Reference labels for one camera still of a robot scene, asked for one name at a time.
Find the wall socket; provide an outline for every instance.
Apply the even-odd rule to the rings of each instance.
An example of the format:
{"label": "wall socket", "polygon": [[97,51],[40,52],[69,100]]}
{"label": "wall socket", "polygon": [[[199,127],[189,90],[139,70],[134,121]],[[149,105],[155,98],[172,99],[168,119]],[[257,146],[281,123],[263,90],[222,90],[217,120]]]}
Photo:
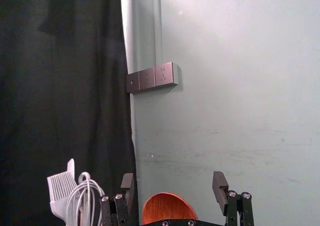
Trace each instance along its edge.
{"label": "wall socket", "polygon": [[140,90],[147,90],[156,86],[155,68],[139,71]]}
{"label": "wall socket", "polygon": [[173,62],[164,63],[126,76],[127,93],[175,86],[178,82],[179,67]]}
{"label": "wall socket", "polygon": [[154,67],[155,86],[177,85],[178,66],[173,62],[168,62]]}

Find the white plastic brush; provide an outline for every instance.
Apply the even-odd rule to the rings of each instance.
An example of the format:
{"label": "white plastic brush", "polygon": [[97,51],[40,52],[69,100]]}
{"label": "white plastic brush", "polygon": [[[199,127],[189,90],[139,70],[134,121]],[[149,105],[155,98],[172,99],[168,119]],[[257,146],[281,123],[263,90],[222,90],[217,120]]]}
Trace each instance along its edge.
{"label": "white plastic brush", "polygon": [[67,222],[67,200],[72,190],[77,187],[71,172],[66,171],[47,177],[51,212]]}

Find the black curtain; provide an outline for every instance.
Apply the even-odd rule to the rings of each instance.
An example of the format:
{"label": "black curtain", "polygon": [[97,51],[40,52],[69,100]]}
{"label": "black curtain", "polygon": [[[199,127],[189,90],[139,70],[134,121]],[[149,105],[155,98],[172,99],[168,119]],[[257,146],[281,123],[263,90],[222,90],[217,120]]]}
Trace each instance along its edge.
{"label": "black curtain", "polygon": [[126,73],[121,0],[0,0],[1,226],[64,225],[47,177],[71,158],[107,194],[136,173]]}

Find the white charging cable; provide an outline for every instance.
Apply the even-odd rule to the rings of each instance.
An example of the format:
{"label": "white charging cable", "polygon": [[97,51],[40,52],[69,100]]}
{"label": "white charging cable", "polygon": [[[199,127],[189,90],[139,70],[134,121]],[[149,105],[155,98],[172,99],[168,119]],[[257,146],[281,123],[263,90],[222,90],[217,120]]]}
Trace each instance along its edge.
{"label": "white charging cable", "polygon": [[[83,206],[83,215],[81,215],[83,225],[81,226],[93,226],[95,217],[95,206],[96,198],[95,191],[103,196],[105,192],[103,189],[92,180],[88,172],[83,172],[78,178],[79,185],[71,192],[67,200],[66,205],[66,225],[67,226],[78,226],[79,210]],[[102,225],[102,212],[100,210],[99,219],[97,226]]]}

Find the robotic arm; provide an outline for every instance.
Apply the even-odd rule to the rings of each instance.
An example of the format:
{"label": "robotic arm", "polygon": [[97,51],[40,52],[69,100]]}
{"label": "robotic arm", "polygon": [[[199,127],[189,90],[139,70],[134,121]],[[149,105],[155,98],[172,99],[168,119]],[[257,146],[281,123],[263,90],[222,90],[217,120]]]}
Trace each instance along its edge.
{"label": "robotic arm", "polygon": [[[100,198],[103,226],[127,226],[130,215],[134,178],[132,173],[123,176],[120,192],[115,196],[104,195]],[[238,215],[240,226],[254,226],[254,217],[251,199],[248,192],[237,194],[229,190],[228,182],[220,171],[213,172],[212,189],[222,214],[225,216],[224,226],[237,226]],[[144,226],[222,226],[215,223],[204,222],[196,219],[163,219]]]}

